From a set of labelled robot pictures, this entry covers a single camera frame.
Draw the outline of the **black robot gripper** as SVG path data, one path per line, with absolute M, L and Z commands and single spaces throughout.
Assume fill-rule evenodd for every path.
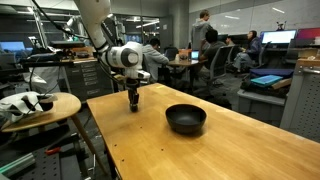
M 128 78 L 126 80 L 126 87 L 128 89 L 128 97 L 130 101 L 130 110 L 131 112 L 137 112 L 138 111 L 138 100 L 139 100 L 139 93 L 137 91 L 137 88 L 139 87 L 139 81 L 136 79 Z

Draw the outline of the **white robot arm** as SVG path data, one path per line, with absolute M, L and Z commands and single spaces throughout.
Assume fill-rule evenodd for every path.
M 110 0 L 74 0 L 74 2 L 101 65 L 124 70 L 125 79 L 116 80 L 116 82 L 128 88 L 130 110 L 137 112 L 139 81 L 150 78 L 150 74 L 142 67 L 143 46 L 132 41 L 123 46 L 117 46 L 112 40 L 112 35 L 105 25 L 105 20 L 111 12 Z

